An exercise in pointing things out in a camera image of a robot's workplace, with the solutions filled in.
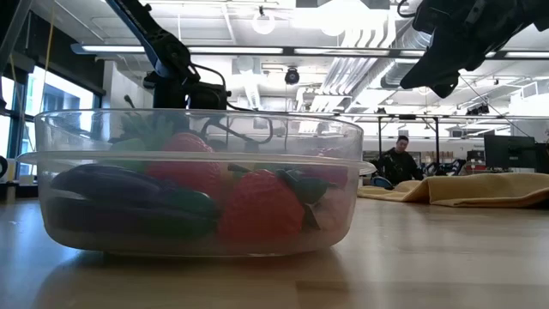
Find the beige cloth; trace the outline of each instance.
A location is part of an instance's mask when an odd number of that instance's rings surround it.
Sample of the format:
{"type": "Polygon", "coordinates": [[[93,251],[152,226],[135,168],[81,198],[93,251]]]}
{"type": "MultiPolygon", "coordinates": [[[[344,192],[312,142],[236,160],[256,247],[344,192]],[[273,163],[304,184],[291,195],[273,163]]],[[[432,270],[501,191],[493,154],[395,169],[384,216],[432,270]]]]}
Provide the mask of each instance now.
{"type": "Polygon", "coordinates": [[[366,186],[359,197],[450,207],[521,208],[549,198],[549,175],[479,174],[405,181],[392,191],[366,186]]]}

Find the person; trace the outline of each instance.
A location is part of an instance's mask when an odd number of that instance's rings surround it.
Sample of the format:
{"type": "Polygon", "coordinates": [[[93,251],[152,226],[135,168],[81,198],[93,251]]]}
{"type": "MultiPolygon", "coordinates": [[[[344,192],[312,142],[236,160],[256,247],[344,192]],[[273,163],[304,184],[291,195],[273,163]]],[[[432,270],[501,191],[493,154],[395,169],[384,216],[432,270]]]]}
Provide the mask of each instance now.
{"type": "Polygon", "coordinates": [[[423,180],[423,174],[418,169],[415,160],[406,152],[408,144],[409,140],[406,136],[398,136],[396,145],[379,158],[378,165],[382,175],[392,185],[412,179],[423,180]]]}

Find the security camera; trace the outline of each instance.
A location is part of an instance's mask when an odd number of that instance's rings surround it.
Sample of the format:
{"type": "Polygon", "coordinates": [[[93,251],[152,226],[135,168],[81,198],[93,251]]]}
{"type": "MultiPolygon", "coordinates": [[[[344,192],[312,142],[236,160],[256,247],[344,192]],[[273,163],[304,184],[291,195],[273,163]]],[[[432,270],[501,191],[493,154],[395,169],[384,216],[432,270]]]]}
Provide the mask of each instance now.
{"type": "Polygon", "coordinates": [[[284,78],[286,81],[286,84],[288,85],[295,85],[299,82],[299,73],[298,69],[296,68],[288,68],[288,72],[286,73],[286,78],[284,78]]]}

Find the desk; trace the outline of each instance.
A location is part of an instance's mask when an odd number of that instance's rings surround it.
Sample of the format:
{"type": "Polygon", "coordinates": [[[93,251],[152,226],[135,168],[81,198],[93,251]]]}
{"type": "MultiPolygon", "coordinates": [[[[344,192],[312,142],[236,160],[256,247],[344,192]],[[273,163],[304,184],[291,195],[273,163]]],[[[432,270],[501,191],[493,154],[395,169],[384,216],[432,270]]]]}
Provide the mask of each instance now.
{"type": "Polygon", "coordinates": [[[547,308],[549,211],[360,200],[349,235],[291,257],[146,259],[56,244],[0,205],[0,308],[547,308]]]}

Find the plastic container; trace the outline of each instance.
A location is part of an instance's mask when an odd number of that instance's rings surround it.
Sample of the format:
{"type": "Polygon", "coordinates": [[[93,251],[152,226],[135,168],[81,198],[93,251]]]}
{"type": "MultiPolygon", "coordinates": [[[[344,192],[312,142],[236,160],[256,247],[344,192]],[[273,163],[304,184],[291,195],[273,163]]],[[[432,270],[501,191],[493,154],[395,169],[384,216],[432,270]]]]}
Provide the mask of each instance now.
{"type": "Polygon", "coordinates": [[[186,110],[35,118],[45,229],[74,248],[168,256],[326,248],[351,224],[363,131],[327,118],[186,110]]]}

